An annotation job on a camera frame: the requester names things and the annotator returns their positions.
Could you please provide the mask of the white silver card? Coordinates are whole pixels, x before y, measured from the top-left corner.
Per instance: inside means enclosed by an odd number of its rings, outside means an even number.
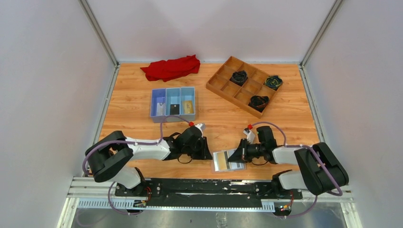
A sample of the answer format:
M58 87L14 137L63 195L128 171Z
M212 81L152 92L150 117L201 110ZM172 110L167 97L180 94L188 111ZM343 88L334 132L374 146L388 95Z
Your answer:
M165 103L164 102L158 102L156 104L156 115L165 116Z

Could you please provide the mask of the gold card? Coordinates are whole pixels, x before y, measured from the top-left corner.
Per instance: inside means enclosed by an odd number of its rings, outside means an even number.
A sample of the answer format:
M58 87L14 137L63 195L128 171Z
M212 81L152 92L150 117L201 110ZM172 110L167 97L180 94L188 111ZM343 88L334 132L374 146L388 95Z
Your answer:
M182 103L184 114L194 114L194 107L192 100L185 100Z
M228 156L226 151L215 152L214 155L215 171L227 171L230 165L227 161Z

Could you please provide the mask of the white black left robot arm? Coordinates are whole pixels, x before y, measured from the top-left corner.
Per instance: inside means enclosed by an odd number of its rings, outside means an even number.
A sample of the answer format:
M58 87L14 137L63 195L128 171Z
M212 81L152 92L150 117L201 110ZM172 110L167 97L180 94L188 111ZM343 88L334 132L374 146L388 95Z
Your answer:
M203 125L188 127L158 140L139 140L114 131L88 148L83 165L91 170L95 182L115 181L133 189L142 182L138 169L128 166L131 160L177 160L187 155L191 160L212 160Z

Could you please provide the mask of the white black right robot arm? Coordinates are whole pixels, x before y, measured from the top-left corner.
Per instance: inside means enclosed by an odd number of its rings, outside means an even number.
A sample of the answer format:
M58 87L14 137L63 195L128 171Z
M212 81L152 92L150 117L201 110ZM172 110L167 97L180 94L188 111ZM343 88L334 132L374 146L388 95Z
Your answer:
M228 162L249 163L264 158L270 164L291 164L297 171L282 171L272 176L269 192L284 195L290 190L308 190L318 196L328 193L342 196L342 187L349 183L349 177L339 160L325 142L311 146L279 145L270 126L256 129L258 143L246 137L240 140L237 149Z

